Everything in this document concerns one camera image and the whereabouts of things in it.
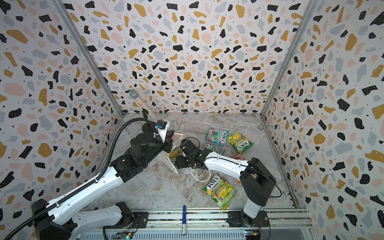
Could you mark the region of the white paper gift bag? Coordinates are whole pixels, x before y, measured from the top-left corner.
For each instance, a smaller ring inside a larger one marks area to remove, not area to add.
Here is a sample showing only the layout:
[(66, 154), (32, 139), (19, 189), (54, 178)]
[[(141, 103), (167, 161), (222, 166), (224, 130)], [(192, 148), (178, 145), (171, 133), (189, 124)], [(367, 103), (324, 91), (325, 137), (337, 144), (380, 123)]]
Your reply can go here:
[(195, 134), (186, 133), (183, 131), (175, 132), (172, 139), (171, 151), (162, 152), (161, 160), (177, 175), (192, 175), (198, 182), (207, 182), (211, 177), (211, 172), (208, 171), (207, 179), (199, 179), (194, 174), (196, 169), (201, 167), (201, 164), (192, 159), (193, 153), (200, 150), (200, 141)]

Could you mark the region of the teal fruit Fox's candy bag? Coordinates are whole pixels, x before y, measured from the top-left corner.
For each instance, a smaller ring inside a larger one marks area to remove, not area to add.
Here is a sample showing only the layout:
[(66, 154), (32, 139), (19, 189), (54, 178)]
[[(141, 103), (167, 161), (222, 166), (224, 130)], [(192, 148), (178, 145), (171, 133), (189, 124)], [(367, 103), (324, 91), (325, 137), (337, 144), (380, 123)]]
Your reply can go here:
[(206, 141), (216, 145), (224, 146), (228, 136), (229, 131), (227, 130), (209, 128), (206, 135)]

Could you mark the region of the yellow green Fox's candy bag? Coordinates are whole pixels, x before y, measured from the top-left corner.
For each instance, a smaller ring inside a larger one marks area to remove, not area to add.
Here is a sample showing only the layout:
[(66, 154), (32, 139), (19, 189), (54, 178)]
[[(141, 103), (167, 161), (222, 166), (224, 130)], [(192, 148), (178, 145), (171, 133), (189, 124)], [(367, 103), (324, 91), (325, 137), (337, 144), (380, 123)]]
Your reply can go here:
[(228, 142), (236, 150), (238, 154), (241, 154), (251, 148), (254, 143), (245, 137), (240, 131), (235, 131), (228, 136)]

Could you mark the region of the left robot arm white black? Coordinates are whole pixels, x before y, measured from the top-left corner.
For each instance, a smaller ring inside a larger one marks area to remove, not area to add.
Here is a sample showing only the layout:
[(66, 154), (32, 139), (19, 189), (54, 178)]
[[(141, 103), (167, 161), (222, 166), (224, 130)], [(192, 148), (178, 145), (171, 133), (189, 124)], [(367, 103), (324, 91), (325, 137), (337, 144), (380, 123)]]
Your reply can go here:
[(59, 198), (33, 203), (33, 226), (38, 239), (68, 240), (101, 227), (136, 227), (139, 221), (124, 202), (93, 211), (83, 211), (83, 208), (141, 173), (161, 152), (170, 153), (174, 133), (160, 130), (159, 140), (154, 133), (141, 133), (131, 140), (130, 148), (123, 155), (107, 165), (105, 173)]

